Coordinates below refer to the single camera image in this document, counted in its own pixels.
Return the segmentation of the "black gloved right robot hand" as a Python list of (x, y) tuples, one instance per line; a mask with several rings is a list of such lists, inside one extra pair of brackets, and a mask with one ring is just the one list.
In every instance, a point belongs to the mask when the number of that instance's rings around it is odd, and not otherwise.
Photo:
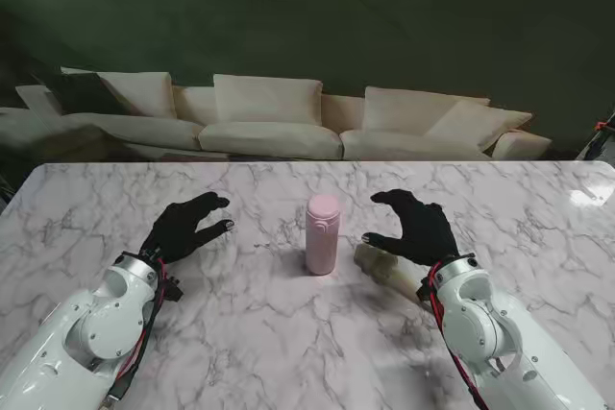
[(365, 244), (428, 267), (459, 256), (451, 225), (441, 205), (425, 204), (404, 189), (381, 191), (372, 195), (371, 200), (393, 209), (399, 218), (402, 236), (394, 238), (366, 232), (361, 237)]

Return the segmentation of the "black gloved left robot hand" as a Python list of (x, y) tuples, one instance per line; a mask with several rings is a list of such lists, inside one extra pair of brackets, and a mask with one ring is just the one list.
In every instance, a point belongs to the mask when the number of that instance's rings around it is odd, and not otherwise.
[(206, 192), (184, 203), (170, 204), (154, 223), (141, 245), (138, 256), (146, 262), (180, 261), (234, 227), (234, 221), (223, 219), (197, 230), (202, 220), (213, 211), (230, 204), (215, 192)]

